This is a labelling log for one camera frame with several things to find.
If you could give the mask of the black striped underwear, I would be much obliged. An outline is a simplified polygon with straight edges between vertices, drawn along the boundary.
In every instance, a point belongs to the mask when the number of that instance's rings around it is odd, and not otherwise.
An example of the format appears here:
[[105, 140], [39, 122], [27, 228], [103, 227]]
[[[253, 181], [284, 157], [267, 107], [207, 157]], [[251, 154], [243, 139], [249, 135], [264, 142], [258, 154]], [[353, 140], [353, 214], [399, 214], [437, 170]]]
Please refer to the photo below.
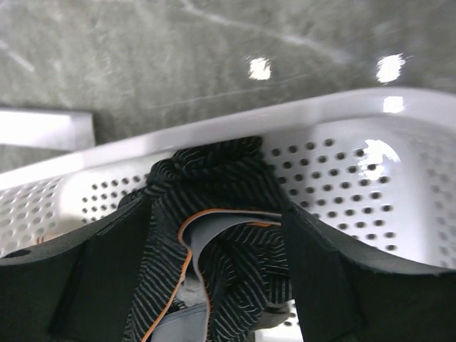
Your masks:
[[147, 341], [192, 266], [204, 287], [206, 341], [244, 341], [266, 308], [292, 299], [279, 183], [260, 137], [177, 151], [121, 199], [149, 208], [147, 238], [124, 341]]

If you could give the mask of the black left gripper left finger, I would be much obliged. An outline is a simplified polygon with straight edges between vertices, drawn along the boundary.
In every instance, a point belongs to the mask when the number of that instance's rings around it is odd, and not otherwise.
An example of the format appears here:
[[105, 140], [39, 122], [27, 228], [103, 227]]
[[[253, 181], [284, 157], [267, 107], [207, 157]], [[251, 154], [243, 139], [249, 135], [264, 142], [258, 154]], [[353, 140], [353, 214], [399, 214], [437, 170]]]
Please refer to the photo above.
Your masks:
[[136, 199], [1, 258], [2, 341], [121, 341], [150, 207]]

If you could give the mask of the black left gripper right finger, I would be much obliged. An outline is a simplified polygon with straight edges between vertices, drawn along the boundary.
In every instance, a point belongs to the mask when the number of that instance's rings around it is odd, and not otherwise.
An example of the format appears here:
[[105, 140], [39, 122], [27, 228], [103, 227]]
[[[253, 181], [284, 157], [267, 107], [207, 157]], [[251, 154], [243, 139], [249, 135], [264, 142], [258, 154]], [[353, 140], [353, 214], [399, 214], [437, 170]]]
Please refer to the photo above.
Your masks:
[[295, 204], [281, 216], [305, 341], [453, 341], [455, 271], [371, 247]]

